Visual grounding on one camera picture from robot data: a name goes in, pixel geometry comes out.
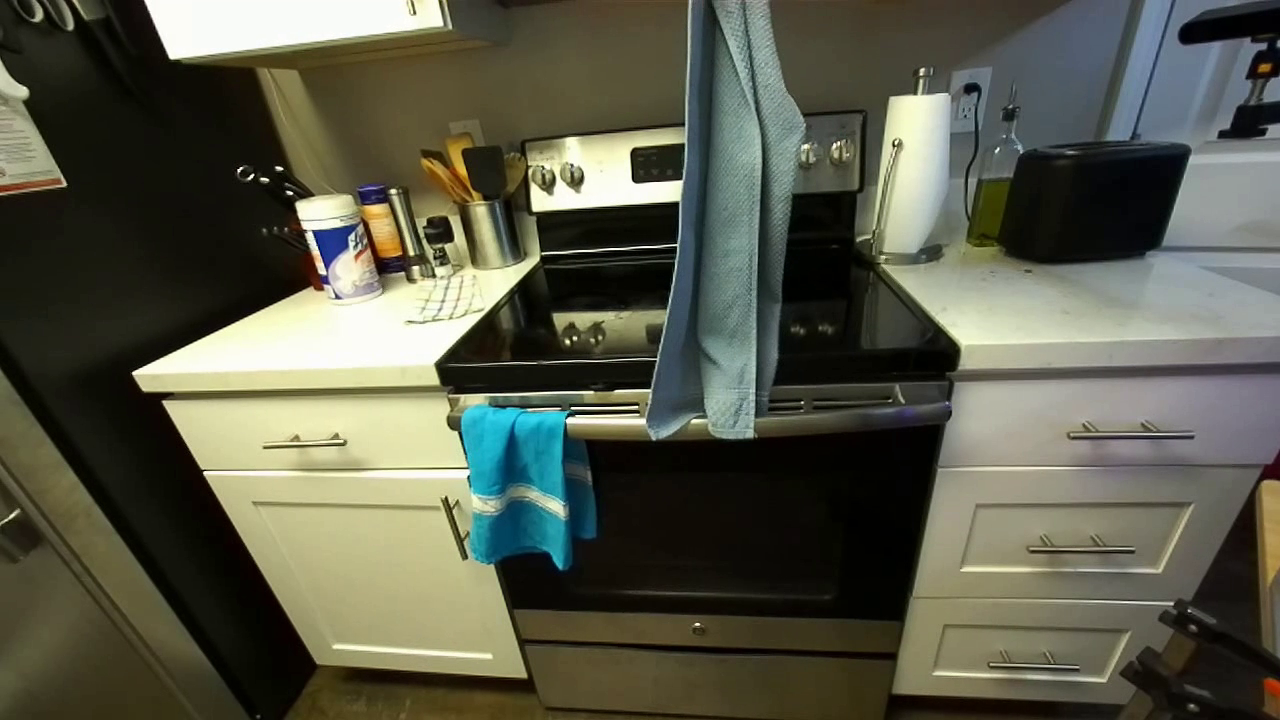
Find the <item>brown spice bottle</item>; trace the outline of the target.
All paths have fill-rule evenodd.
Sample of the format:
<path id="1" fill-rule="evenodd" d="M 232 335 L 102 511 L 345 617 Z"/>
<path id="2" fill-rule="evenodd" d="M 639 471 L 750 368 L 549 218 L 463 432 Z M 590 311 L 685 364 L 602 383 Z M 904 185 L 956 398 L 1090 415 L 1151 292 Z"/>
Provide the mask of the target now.
<path id="1" fill-rule="evenodd" d="M 359 218 L 363 218 L 367 241 L 375 248 L 375 265 L 383 272 L 403 272 L 409 267 L 409 253 L 403 253 L 403 236 L 400 236 L 387 189 L 383 185 L 359 185 L 354 201 L 359 201 Z"/>

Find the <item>white right drawer cabinet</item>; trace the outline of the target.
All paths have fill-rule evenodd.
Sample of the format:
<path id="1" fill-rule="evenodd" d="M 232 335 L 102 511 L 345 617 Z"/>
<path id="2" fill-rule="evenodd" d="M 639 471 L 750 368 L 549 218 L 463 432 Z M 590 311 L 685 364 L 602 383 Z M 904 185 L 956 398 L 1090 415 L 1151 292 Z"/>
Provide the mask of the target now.
<path id="1" fill-rule="evenodd" d="M 1280 449 L 1280 379 L 964 379 L 893 688 L 1121 705 Z"/>

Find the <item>bright blue striped towel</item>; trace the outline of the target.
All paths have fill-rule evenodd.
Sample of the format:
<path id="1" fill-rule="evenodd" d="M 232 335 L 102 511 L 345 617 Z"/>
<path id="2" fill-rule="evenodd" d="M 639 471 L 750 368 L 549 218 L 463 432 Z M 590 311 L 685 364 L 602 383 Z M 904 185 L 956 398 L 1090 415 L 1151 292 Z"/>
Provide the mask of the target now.
<path id="1" fill-rule="evenodd" d="M 469 460 L 469 554 L 479 563 L 542 558 L 557 572 L 595 536 L 589 449 L 567 437 L 559 408 L 477 403 L 461 415 Z"/>

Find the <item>light blue towel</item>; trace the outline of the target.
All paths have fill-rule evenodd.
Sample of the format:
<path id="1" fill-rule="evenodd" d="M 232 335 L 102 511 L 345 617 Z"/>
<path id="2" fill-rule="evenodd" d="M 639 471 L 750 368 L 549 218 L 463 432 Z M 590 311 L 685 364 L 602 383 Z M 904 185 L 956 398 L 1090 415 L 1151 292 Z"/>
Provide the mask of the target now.
<path id="1" fill-rule="evenodd" d="M 689 0 L 685 174 L 647 437 L 750 440 L 779 364 L 802 114 L 768 0 Z"/>

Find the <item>olive oil bottle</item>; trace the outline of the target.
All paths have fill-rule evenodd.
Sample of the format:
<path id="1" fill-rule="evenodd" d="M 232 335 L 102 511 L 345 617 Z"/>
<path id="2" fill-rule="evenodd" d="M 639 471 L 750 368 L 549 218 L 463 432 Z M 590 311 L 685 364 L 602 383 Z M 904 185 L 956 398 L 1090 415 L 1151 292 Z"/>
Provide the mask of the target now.
<path id="1" fill-rule="evenodd" d="M 974 192 L 970 192 L 970 218 L 966 218 L 966 241 L 974 248 L 991 248 L 1000 241 L 1003 207 L 1009 207 L 1009 192 L 1011 192 L 1011 175 L 1017 175 L 1019 156 L 1023 156 L 1019 106 L 1009 100 L 1000 108 L 1000 127 L 974 165 Z"/>

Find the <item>disinfecting wipes canister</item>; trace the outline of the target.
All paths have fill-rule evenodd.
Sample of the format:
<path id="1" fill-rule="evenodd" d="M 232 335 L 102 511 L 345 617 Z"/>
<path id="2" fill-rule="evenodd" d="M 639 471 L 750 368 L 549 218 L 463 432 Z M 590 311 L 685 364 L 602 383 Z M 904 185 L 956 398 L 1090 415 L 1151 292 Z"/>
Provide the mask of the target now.
<path id="1" fill-rule="evenodd" d="M 380 292 L 375 257 L 359 220 L 359 205 L 351 198 L 302 198 L 295 205 L 295 218 L 332 300 L 359 300 Z"/>

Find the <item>white upper cabinet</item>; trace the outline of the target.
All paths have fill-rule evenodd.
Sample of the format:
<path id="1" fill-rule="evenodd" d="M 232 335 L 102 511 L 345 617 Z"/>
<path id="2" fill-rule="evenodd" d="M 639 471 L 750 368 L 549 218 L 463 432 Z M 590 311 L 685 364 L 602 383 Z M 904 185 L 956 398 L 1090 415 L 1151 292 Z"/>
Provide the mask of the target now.
<path id="1" fill-rule="evenodd" d="M 447 0 L 144 0 L 171 61 L 285 58 L 457 32 Z"/>

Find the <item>paper towel roll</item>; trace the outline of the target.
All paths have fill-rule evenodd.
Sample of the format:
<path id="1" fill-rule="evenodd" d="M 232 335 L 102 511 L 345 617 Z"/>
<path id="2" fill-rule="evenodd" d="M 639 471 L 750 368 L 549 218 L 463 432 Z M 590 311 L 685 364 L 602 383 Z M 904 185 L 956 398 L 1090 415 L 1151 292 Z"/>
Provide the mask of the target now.
<path id="1" fill-rule="evenodd" d="M 933 68 L 888 100 L 877 179 L 877 248 L 888 260 L 916 260 L 941 220 L 951 160 L 951 98 Z"/>

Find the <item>white left base cabinet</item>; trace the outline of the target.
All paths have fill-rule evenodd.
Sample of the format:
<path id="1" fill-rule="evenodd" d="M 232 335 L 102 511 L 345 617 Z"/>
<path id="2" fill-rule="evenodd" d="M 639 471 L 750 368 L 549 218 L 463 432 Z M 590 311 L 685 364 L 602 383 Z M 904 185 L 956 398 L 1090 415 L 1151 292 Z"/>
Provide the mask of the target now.
<path id="1" fill-rule="evenodd" d="M 441 391 L 177 398 L 168 415 L 316 666 L 525 680 Z"/>

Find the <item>steel utensil crock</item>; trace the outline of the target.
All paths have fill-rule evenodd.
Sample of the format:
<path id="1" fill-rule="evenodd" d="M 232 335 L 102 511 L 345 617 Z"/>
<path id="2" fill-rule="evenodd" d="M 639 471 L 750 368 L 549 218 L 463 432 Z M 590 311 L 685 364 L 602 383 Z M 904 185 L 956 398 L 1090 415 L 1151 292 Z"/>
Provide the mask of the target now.
<path id="1" fill-rule="evenodd" d="M 500 201 L 469 201 L 463 225 L 477 267 L 506 267 L 514 260 L 506 207 Z"/>

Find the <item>black refrigerator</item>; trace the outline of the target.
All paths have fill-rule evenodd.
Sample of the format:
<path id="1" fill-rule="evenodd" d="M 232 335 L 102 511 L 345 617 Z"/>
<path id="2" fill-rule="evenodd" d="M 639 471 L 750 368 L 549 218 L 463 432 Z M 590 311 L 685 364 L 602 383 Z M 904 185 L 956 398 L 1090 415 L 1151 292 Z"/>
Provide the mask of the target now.
<path id="1" fill-rule="evenodd" d="M 300 288 L 281 156 L 243 68 L 164 58 L 144 0 L 0 0 L 4 68 L 59 185 L 0 201 L 4 371 L 250 720 L 313 662 L 136 371 Z"/>

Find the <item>black glass-top oven range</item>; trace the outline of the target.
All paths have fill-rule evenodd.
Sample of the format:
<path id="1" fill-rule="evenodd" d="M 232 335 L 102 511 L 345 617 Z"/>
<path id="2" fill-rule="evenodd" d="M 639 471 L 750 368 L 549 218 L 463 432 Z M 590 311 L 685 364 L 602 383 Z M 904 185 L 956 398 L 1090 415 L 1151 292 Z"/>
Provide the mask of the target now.
<path id="1" fill-rule="evenodd" d="M 441 362 L 447 408 L 642 411 L 685 133 L 525 148 L 539 265 Z M 956 345 L 855 241 L 864 118 L 802 120 L 768 411 L 951 403 Z M 557 717 L 884 720 L 941 428 L 589 449 L 595 536 L 500 568 Z"/>

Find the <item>black toaster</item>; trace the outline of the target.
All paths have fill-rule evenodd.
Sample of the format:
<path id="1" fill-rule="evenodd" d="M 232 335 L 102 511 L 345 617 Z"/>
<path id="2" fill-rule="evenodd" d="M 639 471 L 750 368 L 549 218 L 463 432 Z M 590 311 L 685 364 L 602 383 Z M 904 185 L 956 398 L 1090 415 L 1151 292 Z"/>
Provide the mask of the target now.
<path id="1" fill-rule="evenodd" d="M 1151 253 L 1193 148 L 1163 139 L 1081 139 L 1017 160 L 1000 248 L 1036 265 L 1130 260 Z"/>

